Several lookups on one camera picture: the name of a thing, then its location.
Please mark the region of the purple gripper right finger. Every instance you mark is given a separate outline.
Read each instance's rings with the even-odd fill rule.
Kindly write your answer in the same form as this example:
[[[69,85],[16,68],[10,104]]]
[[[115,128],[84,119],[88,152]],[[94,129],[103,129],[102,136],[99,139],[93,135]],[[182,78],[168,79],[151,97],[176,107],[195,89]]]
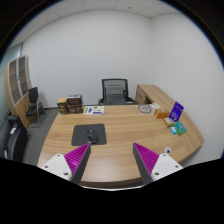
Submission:
[[[157,154],[138,143],[133,144],[133,155],[143,183],[154,182],[182,169],[167,153]]]

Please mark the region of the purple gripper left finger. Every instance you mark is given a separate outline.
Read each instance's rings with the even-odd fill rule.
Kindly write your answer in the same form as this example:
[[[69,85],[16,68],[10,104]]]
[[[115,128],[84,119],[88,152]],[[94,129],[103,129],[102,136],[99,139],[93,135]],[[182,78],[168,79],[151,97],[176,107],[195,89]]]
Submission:
[[[81,182],[90,154],[91,145],[87,143],[65,155],[54,155],[47,163],[42,166],[42,169],[65,180],[79,184]]]

